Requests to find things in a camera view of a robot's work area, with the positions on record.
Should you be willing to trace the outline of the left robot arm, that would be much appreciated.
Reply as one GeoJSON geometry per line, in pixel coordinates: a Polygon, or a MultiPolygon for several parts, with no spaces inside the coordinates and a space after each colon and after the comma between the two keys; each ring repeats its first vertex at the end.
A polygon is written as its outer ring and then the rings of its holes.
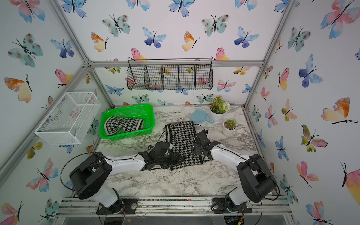
{"type": "Polygon", "coordinates": [[[95,152],[77,166],[69,177],[78,199],[98,202],[97,215],[125,216],[126,213],[134,213],[131,207],[137,202],[127,203],[114,188],[109,188],[105,184],[109,176],[130,171],[166,170],[184,161],[181,154],[172,150],[172,144],[158,142],[131,157],[109,157],[95,152]]]}

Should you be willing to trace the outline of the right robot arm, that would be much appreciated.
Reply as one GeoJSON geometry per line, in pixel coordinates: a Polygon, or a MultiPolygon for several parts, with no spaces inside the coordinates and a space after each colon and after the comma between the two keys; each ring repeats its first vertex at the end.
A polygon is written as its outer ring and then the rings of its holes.
{"type": "Polygon", "coordinates": [[[195,135],[193,154],[221,162],[234,169],[239,175],[240,187],[234,188],[221,198],[220,203],[213,200],[214,213],[250,213],[251,210],[247,208],[248,202],[259,203],[278,188],[274,176],[260,155],[243,155],[226,148],[218,141],[210,141],[207,130],[195,135]]]}

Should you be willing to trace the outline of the black white knitted scarf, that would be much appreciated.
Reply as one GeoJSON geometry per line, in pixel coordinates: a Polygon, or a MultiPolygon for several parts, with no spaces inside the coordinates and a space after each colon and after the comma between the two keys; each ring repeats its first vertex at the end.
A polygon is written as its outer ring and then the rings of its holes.
{"type": "Polygon", "coordinates": [[[143,124],[143,119],[112,116],[105,121],[104,129],[107,136],[113,136],[139,131],[143,128],[143,124]]]}

